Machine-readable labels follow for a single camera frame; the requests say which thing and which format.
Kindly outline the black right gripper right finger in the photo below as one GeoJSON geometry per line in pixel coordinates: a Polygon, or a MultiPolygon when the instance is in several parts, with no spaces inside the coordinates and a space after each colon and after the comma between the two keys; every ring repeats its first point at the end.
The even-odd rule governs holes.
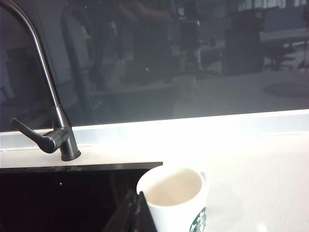
{"type": "Polygon", "coordinates": [[[156,232],[156,226],[152,218],[150,209],[145,199],[144,193],[138,194],[132,218],[133,232],[156,232]]]}

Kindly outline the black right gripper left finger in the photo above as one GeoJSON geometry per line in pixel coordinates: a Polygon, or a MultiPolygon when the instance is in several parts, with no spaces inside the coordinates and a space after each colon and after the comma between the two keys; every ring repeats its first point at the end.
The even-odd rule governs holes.
{"type": "Polygon", "coordinates": [[[104,232],[128,232],[136,208],[137,194],[130,190],[104,227],[104,232]]]}

